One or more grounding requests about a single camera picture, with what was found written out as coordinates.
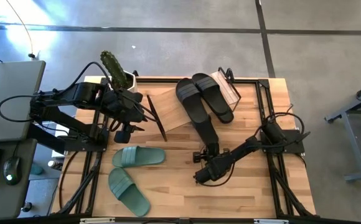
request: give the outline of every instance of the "wooden table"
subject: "wooden table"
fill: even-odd
[[[101,77],[86,77],[86,82],[100,82]],[[270,90],[275,112],[286,111],[290,106],[286,80],[270,78]],[[256,90],[253,85],[236,84],[242,99],[237,106],[235,119],[230,124],[222,124],[215,116],[212,123],[219,136],[220,147],[234,149],[251,136],[261,124],[258,114]],[[157,95],[175,87],[175,83],[138,83],[142,94]],[[146,97],[142,104],[148,107]],[[91,123],[93,111],[78,110],[76,118]],[[294,129],[294,118],[282,116],[278,123],[283,129]],[[192,162],[192,153],[199,151],[203,144],[190,123],[167,132],[168,142],[164,142],[156,123],[151,121],[138,126],[146,131],[132,134],[129,144],[109,139],[107,151],[103,154],[98,187],[96,190],[94,217],[134,217],[111,193],[108,174],[114,166],[111,163],[114,153],[125,146],[160,147],[166,152],[164,163],[154,166],[126,168],[126,172],[151,203],[147,217],[199,217],[199,218],[274,218],[275,211],[271,192],[268,164],[262,151],[257,151],[236,163],[232,178],[221,187],[197,185],[193,179],[200,164]],[[85,153],[78,153],[64,178],[63,203],[80,184]],[[285,154],[286,172],[290,188],[301,203],[315,213],[306,169],[301,158]],[[225,177],[216,181],[220,183]],[[83,206],[87,204],[89,187],[86,189]],[[284,193],[279,190],[282,208],[286,211]],[[58,194],[55,196],[53,212],[59,210]]]

